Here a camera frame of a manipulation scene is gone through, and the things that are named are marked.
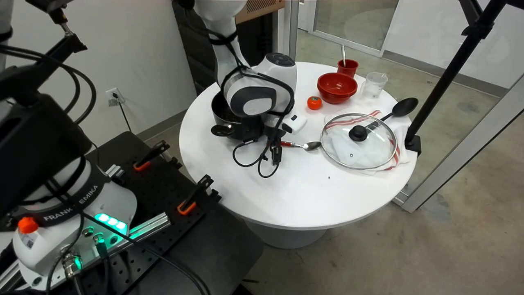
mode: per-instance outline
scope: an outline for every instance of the cardboard box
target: cardboard box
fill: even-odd
[[[246,6],[236,15],[236,23],[275,12],[284,8],[285,0],[247,0]]]

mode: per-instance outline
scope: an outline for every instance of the table pedestal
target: table pedestal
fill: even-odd
[[[326,229],[320,230],[288,230],[264,226],[246,221],[251,229],[264,243],[280,249],[296,249],[305,247],[320,239]]]

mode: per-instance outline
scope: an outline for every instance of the pot handle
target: pot handle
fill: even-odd
[[[215,125],[211,127],[211,133],[216,136],[230,136],[235,133],[235,128],[231,125]]]

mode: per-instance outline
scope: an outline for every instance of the wall outlet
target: wall outlet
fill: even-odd
[[[107,96],[107,100],[109,102],[110,107],[118,106],[118,102],[126,103],[126,100],[120,93],[120,90],[116,87],[106,91],[105,95]]]

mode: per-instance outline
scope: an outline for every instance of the red bowl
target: red bowl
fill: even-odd
[[[316,87],[325,102],[338,104],[354,95],[358,84],[346,74],[326,73],[319,77]]]

